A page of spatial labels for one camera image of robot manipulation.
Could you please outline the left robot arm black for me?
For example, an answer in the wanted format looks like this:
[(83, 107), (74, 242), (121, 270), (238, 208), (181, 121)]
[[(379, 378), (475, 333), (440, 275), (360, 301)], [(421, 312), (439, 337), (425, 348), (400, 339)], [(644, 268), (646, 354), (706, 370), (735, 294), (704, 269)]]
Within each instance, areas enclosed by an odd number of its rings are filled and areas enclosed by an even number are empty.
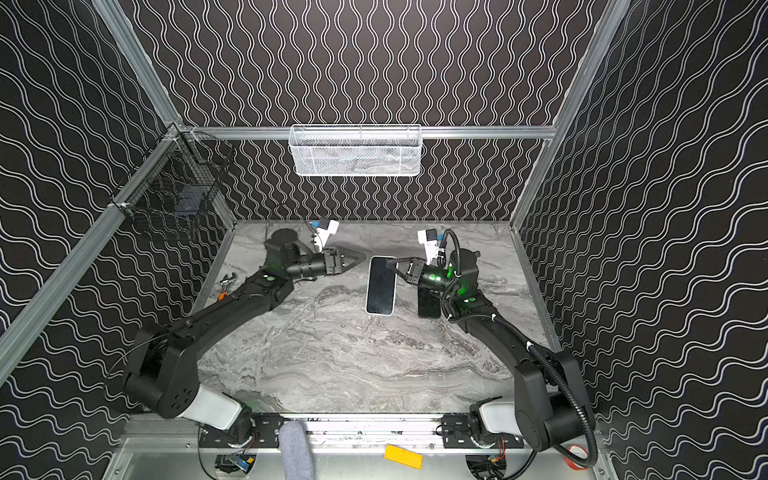
[(197, 313), (137, 337), (127, 357), (123, 390), (162, 417), (184, 416), (198, 397), (220, 395), (199, 380), (198, 360), (242, 324), (268, 313), (293, 292), (298, 280), (343, 274), (366, 255), (347, 247), (312, 251), (292, 229), (279, 229), (265, 242), (264, 264), (224, 299)]

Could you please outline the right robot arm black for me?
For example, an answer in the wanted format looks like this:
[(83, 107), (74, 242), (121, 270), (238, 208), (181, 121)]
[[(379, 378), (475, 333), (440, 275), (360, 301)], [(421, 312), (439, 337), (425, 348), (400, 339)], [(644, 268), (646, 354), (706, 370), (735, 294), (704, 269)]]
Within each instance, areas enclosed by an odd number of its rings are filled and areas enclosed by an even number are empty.
[(595, 418), (575, 358), (554, 352), (504, 318), (479, 286), (480, 253), (466, 248), (436, 266), (418, 257), (390, 259), (386, 268), (406, 283), (438, 294), (441, 313), (481, 341), (513, 377), (514, 418), (533, 450), (550, 448), (582, 468), (598, 460)]

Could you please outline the white mesh basket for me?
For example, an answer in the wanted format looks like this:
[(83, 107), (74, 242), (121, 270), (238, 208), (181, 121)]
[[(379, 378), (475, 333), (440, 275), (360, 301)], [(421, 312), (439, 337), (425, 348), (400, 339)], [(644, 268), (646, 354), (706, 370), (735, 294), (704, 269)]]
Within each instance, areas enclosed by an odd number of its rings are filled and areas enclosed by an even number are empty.
[(411, 177), (424, 143), (418, 124), (294, 124), (288, 146), (300, 176)]

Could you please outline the yellow card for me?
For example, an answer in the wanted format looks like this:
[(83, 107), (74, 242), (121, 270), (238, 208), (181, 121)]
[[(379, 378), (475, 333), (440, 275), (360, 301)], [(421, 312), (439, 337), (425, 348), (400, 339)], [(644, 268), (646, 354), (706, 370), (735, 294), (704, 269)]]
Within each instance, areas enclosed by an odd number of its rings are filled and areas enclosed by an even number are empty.
[(399, 446), (391, 444), (386, 445), (384, 458), (412, 469), (421, 470), (423, 468), (423, 456), (421, 454), (406, 450)]

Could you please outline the red tape roll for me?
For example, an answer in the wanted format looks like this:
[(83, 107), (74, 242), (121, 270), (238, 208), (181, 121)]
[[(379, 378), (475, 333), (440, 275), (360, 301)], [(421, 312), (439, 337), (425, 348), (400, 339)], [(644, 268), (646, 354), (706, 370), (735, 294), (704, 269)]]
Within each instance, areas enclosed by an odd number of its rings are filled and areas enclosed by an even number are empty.
[(589, 451), (581, 445), (569, 445), (567, 455), (563, 455), (566, 464), (573, 470), (582, 471), (589, 469), (586, 461), (589, 459)]

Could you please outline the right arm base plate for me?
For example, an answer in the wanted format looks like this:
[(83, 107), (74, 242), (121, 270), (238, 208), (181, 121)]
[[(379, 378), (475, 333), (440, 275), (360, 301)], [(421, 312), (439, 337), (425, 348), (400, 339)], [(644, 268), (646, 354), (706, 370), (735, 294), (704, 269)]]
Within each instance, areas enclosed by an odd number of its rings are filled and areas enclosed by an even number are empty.
[(434, 433), (446, 449), (522, 449), (524, 442), (513, 434), (491, 433), (473, 413), (444, 414)]

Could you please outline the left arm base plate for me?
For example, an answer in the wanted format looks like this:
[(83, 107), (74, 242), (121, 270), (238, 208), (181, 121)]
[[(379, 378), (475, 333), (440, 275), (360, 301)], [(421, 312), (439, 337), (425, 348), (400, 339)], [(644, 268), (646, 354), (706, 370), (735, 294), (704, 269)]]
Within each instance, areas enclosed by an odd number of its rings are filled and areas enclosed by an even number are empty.
[(226, 431), (202, 427), (199, 446), (208, 449), (260, 449), (279, 446), (279, 430), (286, 419), (279, 414), (253, 414), (250, 420), (237, 420)]

